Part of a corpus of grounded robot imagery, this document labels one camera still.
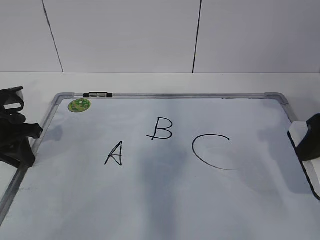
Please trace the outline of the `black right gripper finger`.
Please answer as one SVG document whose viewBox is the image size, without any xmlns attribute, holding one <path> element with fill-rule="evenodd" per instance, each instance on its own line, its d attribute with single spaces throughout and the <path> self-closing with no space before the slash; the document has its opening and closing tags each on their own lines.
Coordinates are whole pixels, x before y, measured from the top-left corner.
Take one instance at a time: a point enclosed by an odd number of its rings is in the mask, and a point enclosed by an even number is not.
<svg viewBox="0 0 320 240">
<path fill-rule="evenodd" d="M 320 157 L 320 114 L 317 113 L 306 121 L 307 133 L 295 148 L 298 159 L 302 162 Z"/>
</svg>

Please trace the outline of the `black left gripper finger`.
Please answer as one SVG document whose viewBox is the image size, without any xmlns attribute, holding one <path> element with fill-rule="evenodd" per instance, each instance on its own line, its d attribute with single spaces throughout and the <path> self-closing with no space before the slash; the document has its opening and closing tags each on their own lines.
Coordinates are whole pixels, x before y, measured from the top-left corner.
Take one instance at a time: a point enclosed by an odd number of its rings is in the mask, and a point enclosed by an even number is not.
<svg viewBox="0 0 320 240">
<path fill-rule="evenodd" d="M 35 155 L 30 146 L 28 138 L 20 140 L 15 148 L 15 158 L 28 168 L 32 167 L 35 163 Z"/>
<path fill-rule="evenodd" d="M 21 165 L 21 161 L 19 160 L 19 156 L 15 152 L 7 152 L 0 153 L 0 161 L 4 162 L 14 168 L 19 168 Z"/>
</svg>

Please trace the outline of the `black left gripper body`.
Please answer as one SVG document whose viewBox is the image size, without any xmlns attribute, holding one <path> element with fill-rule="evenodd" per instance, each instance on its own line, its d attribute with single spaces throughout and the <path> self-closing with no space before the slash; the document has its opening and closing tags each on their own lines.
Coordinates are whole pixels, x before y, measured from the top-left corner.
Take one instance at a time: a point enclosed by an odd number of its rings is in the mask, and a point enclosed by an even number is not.
<svg viewBox="0 0 320 240">
<path fill-rule="evenodd" d="M 26 117 L 20 113 L 0 112 L 0 152 L 16 153 L 20 140 L 39 139 L 43 129 L 38 123 L 25 123 Z"/>
</svg>

